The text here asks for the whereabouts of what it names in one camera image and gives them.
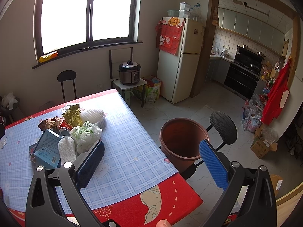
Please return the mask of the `white green plastic bag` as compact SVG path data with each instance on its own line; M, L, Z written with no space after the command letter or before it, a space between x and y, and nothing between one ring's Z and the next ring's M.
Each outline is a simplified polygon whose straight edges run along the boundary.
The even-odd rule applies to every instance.
M87 152L96 141L100 140L102 129L86 121L81 127L74 127L70 134L76 141L77 152L81 154Z

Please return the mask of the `blue cardboard box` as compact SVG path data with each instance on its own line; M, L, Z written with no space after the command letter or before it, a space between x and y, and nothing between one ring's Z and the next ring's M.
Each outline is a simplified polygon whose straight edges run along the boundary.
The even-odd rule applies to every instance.
M46 129L38 142L29 148L30 161L46 169L56 169L61 166L58 149L60 135L50 129Z

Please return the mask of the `red soda can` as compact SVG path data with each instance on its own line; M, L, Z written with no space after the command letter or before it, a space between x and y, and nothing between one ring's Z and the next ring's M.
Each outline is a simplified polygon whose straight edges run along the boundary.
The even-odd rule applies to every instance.
M65 120L60 122L60 124L58 125L58 130L62 136L71 136L70 132L72 130L72 127L69 124L67 124Z

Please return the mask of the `large white foam net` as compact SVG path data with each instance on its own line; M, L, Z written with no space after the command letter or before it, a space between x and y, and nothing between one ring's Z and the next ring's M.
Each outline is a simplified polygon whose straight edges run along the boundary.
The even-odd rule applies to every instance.
M96 124L105 119L105 113L103 110L98 109L85 109L80 110L80 118L83 122L90 122L92 124Z

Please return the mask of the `gold foil wrapper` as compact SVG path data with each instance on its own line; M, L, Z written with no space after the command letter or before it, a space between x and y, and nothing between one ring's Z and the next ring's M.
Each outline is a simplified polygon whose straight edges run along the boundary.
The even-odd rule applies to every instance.
M83 121L80 117L80 113L80 105L77 103L67 105L64 108L64 113L62 114L62 116L64 117L67 124L69 124L72 128L81 127L83 125Z

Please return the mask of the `brown plastic trash bucket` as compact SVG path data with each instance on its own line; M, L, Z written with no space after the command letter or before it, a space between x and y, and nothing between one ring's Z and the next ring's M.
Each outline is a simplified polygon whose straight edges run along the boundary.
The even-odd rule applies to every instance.
M179 173L201 158L199 144L204 139L209 139L206 129L188 118L170 119L159 134L162 152Z

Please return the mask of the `cardboard box on floor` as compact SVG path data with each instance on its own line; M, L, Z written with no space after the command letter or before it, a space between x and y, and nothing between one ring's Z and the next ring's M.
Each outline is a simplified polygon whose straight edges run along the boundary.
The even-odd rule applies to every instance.
M277 139L277 132L269 126L262 124L255 131L254 140L250 149L259 159L261 159L269 152L277 151Z

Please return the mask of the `blue plaid tablecloth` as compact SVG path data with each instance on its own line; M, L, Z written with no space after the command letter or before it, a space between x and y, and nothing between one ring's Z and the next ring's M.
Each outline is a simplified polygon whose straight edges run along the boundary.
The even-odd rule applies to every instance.
M77 100L82 110L100 109L105 154L86 188L84 199L101 221L120 226L155 226L161 219L175 224L202 204L134 113L115 90ZM19 120L6 128L1 142L1 189L18 222L25 220L34 166L29 147L40 138L38 124L60 116L59 105Z

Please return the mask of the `brown crumpled snack bag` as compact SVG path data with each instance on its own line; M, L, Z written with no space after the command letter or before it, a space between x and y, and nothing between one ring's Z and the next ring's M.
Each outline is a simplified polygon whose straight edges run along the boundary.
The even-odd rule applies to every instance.
M45 131L47 129L59 130L60 129L60 125L62 124L63 121L64 121L63 118L60 118L60 117L56 116L54 118L48 118L48 119L45 119L45 120L41 121L38 124L38 127L42 131Z

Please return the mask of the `black stool by window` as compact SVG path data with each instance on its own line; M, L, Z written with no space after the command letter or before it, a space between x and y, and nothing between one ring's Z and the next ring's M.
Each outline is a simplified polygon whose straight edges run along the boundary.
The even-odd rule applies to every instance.
M75 71L73 71L73 70L62 71L57 76L57 81L61 84L62 96L63 96L63 101L64 102L66 102L66 98L65 98L65 92L64 92L64 84L63 84L63 82L68 81L68 80L72 81L74 97L75 97L75 99L77 99L77 91L76 91L76 84L75 84L75 78L76 78L76 76L77 76L77 73Z

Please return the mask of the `cream refrigerator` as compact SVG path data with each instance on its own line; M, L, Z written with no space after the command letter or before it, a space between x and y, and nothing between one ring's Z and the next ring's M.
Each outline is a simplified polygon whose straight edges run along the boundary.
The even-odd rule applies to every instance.
M160 94L176 104L190 96L203 45L204 26L185 18L176 55L159 50L157 78L162 80Z

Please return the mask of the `electric pressure cooker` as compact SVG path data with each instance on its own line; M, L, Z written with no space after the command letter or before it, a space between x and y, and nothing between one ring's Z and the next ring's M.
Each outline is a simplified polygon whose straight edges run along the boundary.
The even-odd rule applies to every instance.
M129 60L119 65L118 72L122 84L136 84L140 80L141 65Z

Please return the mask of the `orange bag on windowsill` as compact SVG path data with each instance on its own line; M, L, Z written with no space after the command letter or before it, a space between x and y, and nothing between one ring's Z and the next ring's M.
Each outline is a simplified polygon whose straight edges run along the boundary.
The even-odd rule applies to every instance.
M50 52L49 54L42 55L38 59L38 62L42 64L44 62L50 61L53 58L56 58L57 56L58 56L58 52L57 51L53 51L53 52Z

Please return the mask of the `red fridge cover cloth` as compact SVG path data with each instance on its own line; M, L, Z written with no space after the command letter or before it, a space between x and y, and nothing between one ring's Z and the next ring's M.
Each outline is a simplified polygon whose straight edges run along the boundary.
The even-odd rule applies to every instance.
M163 17L156 26L156 47L176 55L183 31L185 18Z

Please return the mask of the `window with black frame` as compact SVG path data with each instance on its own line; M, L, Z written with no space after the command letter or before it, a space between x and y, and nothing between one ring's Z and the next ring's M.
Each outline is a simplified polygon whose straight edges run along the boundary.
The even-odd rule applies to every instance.
M92 49L138 44L139 13L140 0L35 0L33 68ZM56 58L38 62L53 51Z

